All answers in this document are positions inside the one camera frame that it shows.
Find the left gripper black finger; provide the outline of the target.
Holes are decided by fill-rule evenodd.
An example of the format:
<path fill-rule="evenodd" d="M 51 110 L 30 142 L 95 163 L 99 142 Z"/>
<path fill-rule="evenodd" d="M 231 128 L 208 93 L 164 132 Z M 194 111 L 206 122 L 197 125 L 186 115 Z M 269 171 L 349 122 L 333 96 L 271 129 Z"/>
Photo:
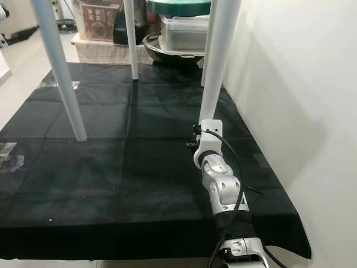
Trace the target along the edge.
<path fill-rule="evenodd" d="M 38 30 L 38 28 L 39 26 L 31 26 L 30 28 L 11 33 L 8 37 L 3 34 L 3 46 L 11 46 L 29 39 Z"/>

